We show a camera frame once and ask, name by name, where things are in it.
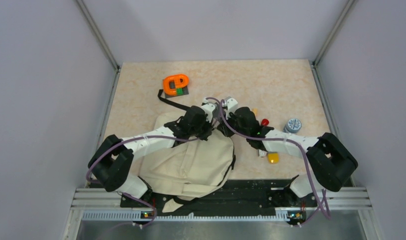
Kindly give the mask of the beige canvas backpack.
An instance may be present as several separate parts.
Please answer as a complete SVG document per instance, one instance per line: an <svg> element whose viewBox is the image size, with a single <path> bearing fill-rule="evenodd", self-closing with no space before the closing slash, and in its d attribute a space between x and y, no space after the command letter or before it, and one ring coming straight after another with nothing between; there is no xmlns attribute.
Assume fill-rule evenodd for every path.
<svg viewBox="0 0 406 240"><path fill-rule="evenodd" d="M231 138L213 130L207 141L189 141L147 154L139 176L155 194L172 196L158 213L173 213L220 189L232 172L235 159Z"/></svg>

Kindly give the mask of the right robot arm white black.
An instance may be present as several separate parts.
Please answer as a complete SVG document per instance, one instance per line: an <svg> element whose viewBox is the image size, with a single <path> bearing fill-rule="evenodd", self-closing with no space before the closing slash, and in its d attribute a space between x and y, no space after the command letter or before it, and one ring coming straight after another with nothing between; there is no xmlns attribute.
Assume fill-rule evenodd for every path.
<svg viewBox="0 0 406 240"><path fill-rule="evenodd" d="M310 137L286 133L261 125L248 107L227 113L225 123L254 149L303 159L306 174L297 176L286 187L298 198L322 189L339 192L359 166L348 149L330 132Z"/></svg>

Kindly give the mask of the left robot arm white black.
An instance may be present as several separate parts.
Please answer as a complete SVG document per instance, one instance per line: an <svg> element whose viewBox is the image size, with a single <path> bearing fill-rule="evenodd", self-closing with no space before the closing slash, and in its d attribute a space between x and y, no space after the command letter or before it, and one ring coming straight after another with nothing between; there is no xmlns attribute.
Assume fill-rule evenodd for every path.
<svg viewBox="0 0 406 240"><path fill-rule="evenodd" d="M86 179L107 192L120 192L140 199L151 193L150 185L130 172L133 160L159 150L175 148L197 139L207 140L218 107L214 103L189 107L183 116L163 126L137 136L119 138L112 134L105 138L88 163Z"/></svg>

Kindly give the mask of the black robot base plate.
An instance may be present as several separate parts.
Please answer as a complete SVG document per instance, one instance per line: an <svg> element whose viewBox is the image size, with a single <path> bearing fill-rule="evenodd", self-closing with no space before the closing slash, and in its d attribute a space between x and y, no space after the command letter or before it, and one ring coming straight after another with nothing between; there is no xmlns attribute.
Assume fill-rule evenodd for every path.
<svg viewBox="0 0 406 240"><path fill-rule="evenodd" d="M282 201L282 188L291 183L290 179L227 180L220 189L209 195L192 200L173 212L163 213L165 203L174 196L153 193L148 203L157 210L157 216L195 217L247 217L274 216L276 207L317 207L312 193L294 202Z"/></svg>

